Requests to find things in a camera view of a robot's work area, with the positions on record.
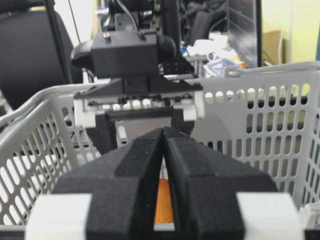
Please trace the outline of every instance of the chair backrest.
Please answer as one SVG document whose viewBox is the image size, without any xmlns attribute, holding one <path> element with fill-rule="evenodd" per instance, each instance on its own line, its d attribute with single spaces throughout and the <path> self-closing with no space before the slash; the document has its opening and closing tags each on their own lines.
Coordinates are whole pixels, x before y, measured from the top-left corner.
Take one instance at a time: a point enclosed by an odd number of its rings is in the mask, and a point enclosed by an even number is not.
<svg viewBox="0 0 320 240">
<path fill-rule="evenodd" d="M 72 42 L 57 13 L 66 56 Z M 46 11 L 25 11 L 0 20 L 0 89 L 16 109 L 38 91 L 62 85 L 62 70 Z M 80 68 L 68 62 L 73 83 L 82 83 Z"/>
</svg>

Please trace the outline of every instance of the orange object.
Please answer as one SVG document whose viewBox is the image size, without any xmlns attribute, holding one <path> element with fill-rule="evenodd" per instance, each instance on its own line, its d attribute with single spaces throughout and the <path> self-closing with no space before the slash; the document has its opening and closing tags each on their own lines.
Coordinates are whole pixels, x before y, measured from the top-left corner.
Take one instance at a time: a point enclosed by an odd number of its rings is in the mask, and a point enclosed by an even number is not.
<svg viewBox="0 0 320 240">
<path fill-rule="evenodd" d="M 169 181 L 159 179 L 158 196 L 155 209 L 155 224 L 169 224 L 174 222 L 174 214 L 171 204 Z"/>
</svg>

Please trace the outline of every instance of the white plastic block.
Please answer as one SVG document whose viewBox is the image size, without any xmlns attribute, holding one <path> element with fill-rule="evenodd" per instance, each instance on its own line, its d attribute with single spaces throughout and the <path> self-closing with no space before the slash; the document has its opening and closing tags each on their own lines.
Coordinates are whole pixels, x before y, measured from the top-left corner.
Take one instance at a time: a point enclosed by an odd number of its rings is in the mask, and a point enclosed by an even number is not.
<svg viewBox="0 0 320 240">
<path fill-rule="evenodd" d="M 95 128 L 96 127 L 96 114 L 98 110 L 86 110 L 85 105 L 88 104 L 82 99 L 74 100 L 74 118 L 75 125 L 82 128 Z"/>
<path fill-rule="evenodd" d="M 244 240 L 304 240 L 295 204 L 288 193 L 237 192 Z"/>
<path fill-rule="evenodd" d="M 173 232 L 175 230 L 174 223 L 159 223 L 153 226 L 154 231 L 168 231 Z"/>
<path fill-rule="evenodd" d="M 301 207 L 299 217 L 304 229 L 314 229 L 316 223 L 320 224 L 320 201 Z"/>
<path fill-rule="evenodd" d="M 41 195 L 25 229 L 25 240 L 86 240 L 91 194 Z"/>
<path fill-rule="evenodd" d="M 183 106 L 183 120 L 185 122 L 197 120 L 197 110 L 195 105 Z"/>
<path fill-rule="evenodd" d="M 203 119 L 206 116 L 205 110 L 205 98 L 203 91 L 195 91 L 194 92 L 194 103 L 196 107 L 196 113 L 198 119 Z"/>
</svg>

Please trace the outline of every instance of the monitor screen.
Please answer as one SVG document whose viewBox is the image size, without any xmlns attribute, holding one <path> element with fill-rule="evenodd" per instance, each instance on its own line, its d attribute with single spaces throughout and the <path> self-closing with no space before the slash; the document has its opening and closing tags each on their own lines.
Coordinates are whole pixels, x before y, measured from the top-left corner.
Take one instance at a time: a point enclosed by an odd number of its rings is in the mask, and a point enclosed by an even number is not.
<svg viewBox="0 0 320 240">
<path fill-rule="evenodd" d="M 249 68 L 262 66 L 261 0 L 227 0 L 228 41 Z"/>
</svg>

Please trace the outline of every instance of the white bracket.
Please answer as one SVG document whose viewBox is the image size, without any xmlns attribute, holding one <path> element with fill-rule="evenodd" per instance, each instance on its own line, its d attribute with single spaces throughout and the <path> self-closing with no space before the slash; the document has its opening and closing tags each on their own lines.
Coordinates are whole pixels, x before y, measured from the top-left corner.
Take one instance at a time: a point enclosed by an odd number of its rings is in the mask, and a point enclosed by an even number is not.
<svg viewBox="0 0 320 240">
<path fill-rule="evenodd" d="M 191 98 L 181 99 L 180 102 L 175 102 L 174 97 L 181 97 L 183 95 L 189 95 Z M 176 93 L 163 93 L 163 98 L 170 98 L 170 106 L 174 109 L 183 110 L 183 120 L 196 121 L 197 119 L 205 118 L 205 98 L 203 91 L 194 92 L 176 92 Z M 129 100 L 126 104 L 115 103 L 118 99 L 116 97 L 100 97 L 92 99 L 75 99 L 74 100 L 74 117 L 75 125 L 82 128 L 95 128 L 96 127 L 96 115 L 103 115 L 108 112 L 116 111 L 128 111 L 139 109 L 157 109 L 164 108 L 166 104 L 164 101 L 155 101 L 152 98 L 146 98 L 142 101 Z M 90 106 L 89 103 L 94 101 L 99 103 L 94 106 Z"/>
<path fill-rule="evenodd" d="M 237 192 L 244 240 L 304 240 L 298 211 L 288 193 Z"/>
<path fill-rule="evenodd" d="M 299 217 L 304 229 L 314 229 L 316 224 L 320 225 L 320 201 L 301 207 Z"/>
<path fill-rule="evenodd" d="M 92 194 L 41 195 L 25 229 L 25 240 L 86 240 Z"/>
</svg>

